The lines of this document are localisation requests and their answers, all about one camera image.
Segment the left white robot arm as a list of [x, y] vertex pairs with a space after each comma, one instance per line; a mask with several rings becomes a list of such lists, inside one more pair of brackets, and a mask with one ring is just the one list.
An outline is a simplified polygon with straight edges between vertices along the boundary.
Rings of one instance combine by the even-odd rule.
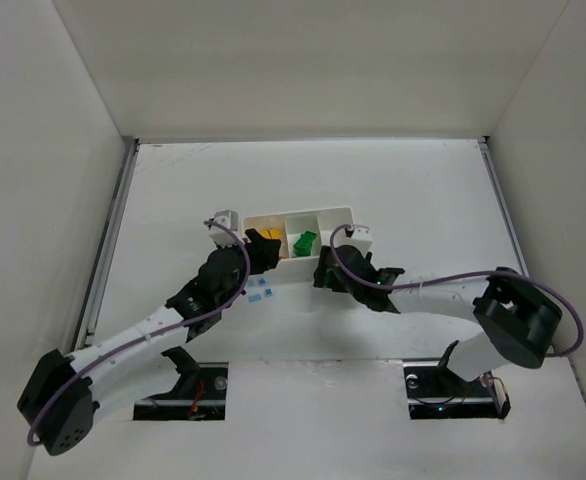
[[69, 354], [53, 349], [38, 360], [17, 401], [29, 426], [28, 445], [51, 456], [74, 448], [105, 411], [107, 388], [155, 359], [172, 362], [180, 380], [193, 375], [197, 364], [184, 345], [221, 320], [245, 294], [250, 276], [280, 260], [278, 239], [255, 229], [238, 235], [215, 222], [208, 227], [229, 245], [211, 252], [197, 275], [155, 312], [99, 344]]

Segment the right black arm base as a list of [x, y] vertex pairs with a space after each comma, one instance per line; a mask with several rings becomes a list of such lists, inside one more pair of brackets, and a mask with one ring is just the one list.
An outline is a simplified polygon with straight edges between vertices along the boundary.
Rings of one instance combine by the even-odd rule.
[[411, 420], [505, 420], [512, 409], [508, 390], [492, 371], [466, 381], [448, 369], [457, 346], [452, 342], [438, 360], [403, 364], [407, 406]]

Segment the small orange lego brick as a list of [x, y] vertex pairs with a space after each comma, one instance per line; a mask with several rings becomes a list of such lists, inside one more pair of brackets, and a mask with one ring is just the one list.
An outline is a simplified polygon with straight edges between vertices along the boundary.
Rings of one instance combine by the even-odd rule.
[[270, 228], [268, 230], [268, 233], [269, 233], [269, 238], [272, 240], [281, 240], [282, 239], [280, 230], [277, 228]]

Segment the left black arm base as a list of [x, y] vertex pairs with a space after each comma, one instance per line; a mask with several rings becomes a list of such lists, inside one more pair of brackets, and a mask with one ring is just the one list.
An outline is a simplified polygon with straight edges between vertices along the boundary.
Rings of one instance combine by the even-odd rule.
[[134, 421], [223, 421], [229, 364], [198, 363], [183, 347], [163, 353], [178, 375], [171, 388], [139, 400], [133, 408]]

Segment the green long lego brick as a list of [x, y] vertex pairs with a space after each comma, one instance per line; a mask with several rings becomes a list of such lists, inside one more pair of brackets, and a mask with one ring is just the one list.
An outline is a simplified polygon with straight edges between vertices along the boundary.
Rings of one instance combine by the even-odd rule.
[[331, 268], [325, 270], [321, 287], [334, 291], [339, 286], [339, 281]]

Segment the small green lego brick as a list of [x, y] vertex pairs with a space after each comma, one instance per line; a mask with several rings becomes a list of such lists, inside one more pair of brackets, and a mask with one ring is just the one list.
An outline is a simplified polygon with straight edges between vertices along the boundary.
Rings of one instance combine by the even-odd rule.
[[313, 244], [317, 234], [313, 231], [305, 231], [293, 244], [295, 257], [309, 257], [313, 254]]

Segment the yellow sloped lego brick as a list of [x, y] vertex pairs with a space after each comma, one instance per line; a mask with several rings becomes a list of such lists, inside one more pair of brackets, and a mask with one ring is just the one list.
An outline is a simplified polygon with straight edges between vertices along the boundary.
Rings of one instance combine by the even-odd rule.
[[270, 240], [271, 235], [268, 229], [257, 230], [257, 233], [264, 239]]

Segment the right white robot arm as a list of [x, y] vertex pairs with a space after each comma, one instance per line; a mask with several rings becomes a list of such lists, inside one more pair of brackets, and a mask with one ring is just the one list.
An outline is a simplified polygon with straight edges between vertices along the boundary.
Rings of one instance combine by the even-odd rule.
[[544, 363], [562, 312], [514, 271], [500, 267], [478, 279], [439, 285], [415, 281], [391, 291], [404, 270], [377, 269], [371, 257], [354, 246], [324, 246], [313, 286], [347, 293], [375, 312], [433, 314], [477, 324], [478, 334], [453, 341], [440, 357], [439, 366], [464, 381], [508, 364], [538, 369]]

